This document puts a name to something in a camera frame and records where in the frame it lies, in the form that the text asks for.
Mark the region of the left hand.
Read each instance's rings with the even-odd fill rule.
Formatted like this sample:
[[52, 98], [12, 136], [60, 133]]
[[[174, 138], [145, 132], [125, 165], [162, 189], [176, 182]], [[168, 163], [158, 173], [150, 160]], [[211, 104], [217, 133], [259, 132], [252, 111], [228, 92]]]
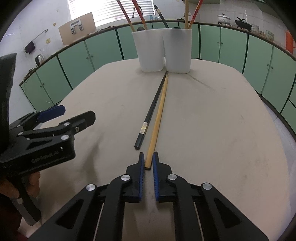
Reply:
[[[27, 194], [32, 197], [37, 197], [40, 193], [40, 177], [41, 173], [36, 172], [31, 174], [24, 183]], [[20, 193], [11, 182], [8, 180], [1, 181], [1, 194], [9, 198], [19, 198]]]

